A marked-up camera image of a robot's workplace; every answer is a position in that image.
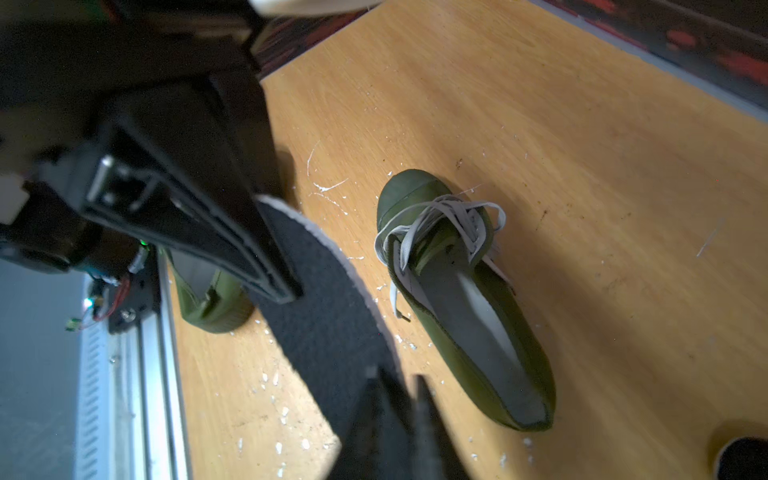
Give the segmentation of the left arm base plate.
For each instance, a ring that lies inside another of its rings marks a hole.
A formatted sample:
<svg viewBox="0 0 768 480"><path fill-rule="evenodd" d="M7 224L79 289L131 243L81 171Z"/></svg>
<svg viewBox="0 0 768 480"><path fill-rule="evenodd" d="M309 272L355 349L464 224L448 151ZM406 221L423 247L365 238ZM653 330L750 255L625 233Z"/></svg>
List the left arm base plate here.
<svg viewBox="0 0 768 480"><path fill-rule="evenodd" d="M115 335L138 326L160 311L160 302L157 254L151 251L144 268L132 277L125 299L107 320L108 332Z"/></svg>

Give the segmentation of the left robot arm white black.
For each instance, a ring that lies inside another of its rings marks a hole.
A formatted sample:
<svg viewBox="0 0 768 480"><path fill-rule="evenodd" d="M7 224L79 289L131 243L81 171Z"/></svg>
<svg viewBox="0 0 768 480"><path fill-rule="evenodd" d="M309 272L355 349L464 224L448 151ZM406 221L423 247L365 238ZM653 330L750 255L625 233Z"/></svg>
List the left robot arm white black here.
<svg viewBox="0 0 768 480"><path fill-rule="evenodd" d="M150 245L286 304L262 211L284 194L255 57L288 15L253 1L1 5L1 256L116 282Z"/></svg>

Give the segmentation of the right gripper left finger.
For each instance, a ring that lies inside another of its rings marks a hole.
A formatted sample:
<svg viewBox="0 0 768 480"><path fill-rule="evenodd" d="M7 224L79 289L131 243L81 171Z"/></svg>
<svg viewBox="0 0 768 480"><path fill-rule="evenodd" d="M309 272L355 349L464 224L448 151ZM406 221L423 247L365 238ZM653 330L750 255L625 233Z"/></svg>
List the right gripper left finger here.
<svg viewBox="0 0 768 480"><path fill-rule="evenodd" d="M329 479L410 479L412 400L389 372L371 367Z"/></svg>

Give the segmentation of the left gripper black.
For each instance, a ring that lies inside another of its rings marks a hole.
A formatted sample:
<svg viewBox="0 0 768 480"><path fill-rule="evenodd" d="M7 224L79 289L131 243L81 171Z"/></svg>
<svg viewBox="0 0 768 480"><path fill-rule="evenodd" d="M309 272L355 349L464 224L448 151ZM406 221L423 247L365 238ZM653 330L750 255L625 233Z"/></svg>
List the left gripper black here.
<svg viewBox="0 0 768 480"><path fill-rule="evenodd" d="M262 214L283 184L264 92L236 68L123 91L40 179L84 218L203 259L279 303L299 283Z"/></svg>

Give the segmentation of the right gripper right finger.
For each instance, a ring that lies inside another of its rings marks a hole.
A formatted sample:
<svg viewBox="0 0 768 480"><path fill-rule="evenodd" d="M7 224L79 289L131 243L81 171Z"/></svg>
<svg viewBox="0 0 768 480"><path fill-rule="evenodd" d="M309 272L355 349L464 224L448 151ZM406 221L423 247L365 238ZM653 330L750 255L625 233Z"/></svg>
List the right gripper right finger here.
<svg viewBox="0 0 768 480"><path fill-rule="evenodd" d="M418 375L413 401L413 478L463 479L469 475L460 460L426 379Z"/></svg>

